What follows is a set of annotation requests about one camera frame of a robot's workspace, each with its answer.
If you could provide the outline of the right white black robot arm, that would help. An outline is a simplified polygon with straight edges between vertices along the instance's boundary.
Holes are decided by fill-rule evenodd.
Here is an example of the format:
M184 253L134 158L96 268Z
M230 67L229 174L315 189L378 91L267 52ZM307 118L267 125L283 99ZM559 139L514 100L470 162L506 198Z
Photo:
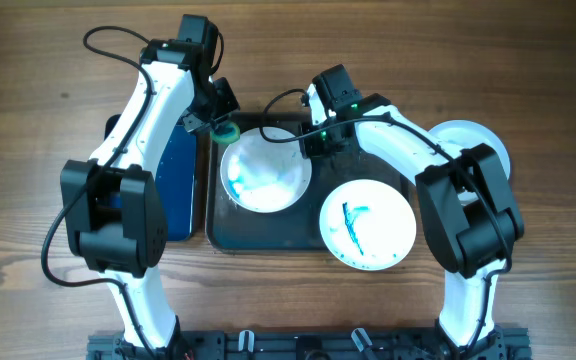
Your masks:
M512 269L524 234L504 145L469 121L427 131L385 97L363 96L343 65L315 76L302 102L311 112L300 134L307 155L353 144L415 187L427 246L445 271L439 331L461 354L482 346L494 329L498 278Z

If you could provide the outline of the green scouring sponge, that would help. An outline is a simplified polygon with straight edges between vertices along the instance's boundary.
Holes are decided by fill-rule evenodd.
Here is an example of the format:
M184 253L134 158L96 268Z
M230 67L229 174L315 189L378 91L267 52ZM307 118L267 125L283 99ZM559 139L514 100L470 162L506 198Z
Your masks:
M229 145L237 142L240 139L240 134L240 128L236 123L225 121L214 128L210 136L215 143Z

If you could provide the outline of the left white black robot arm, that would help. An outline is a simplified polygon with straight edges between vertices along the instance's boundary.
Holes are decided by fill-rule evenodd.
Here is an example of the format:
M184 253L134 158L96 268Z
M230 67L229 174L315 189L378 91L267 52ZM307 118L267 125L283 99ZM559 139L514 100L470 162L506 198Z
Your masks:
M235 140L228 123L239 104L228 82L215 79L224 40L207 17L183 16L178 34L149 40L137 61L139 75L125 109L103 143L86 161L68 161L60 175L63 207L41 251L44 275L53 283L49 247L64 224L70 251L105 284L124 321L119 334L92 337L89 356L121 359L190 359L180 321L168 304L158 263L168 240L156 173L176 126L194 135L210 131Z

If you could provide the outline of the white plate with blue smear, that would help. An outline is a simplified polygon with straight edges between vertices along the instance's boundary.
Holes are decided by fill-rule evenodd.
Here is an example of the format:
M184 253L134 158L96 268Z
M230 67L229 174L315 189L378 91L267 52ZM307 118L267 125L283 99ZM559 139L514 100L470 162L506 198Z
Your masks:
M294 205L307 190L312 162L302 156L293 134L277 127L250 129L227 146L219 176L224 190L240 207L273 213Z

